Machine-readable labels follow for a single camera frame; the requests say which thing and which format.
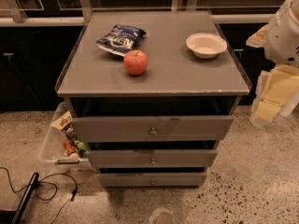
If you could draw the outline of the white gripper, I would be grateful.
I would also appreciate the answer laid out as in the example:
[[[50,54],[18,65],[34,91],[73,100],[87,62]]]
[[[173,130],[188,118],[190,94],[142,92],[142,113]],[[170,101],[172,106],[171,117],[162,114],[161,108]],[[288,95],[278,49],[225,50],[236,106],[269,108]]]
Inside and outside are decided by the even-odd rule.
[[[268,25],[260,28],[246,45],[263,48],[267,29]],[[277,115],[287,118],[299,104],[299,68],[278,64],[270,72],[262,71],[255,93],[250,116],[254,125],[266,125]]]

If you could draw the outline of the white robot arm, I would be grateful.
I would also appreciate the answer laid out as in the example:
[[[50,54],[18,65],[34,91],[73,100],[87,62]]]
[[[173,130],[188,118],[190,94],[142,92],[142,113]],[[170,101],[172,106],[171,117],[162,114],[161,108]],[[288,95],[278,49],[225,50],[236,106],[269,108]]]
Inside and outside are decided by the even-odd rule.
[[[274,17],[246,45],[263,48],[275,67],[262,71],[256,87],[250,121],[256,126],[287,118],[298,105],[299,92],[299,0],[286,0]]]

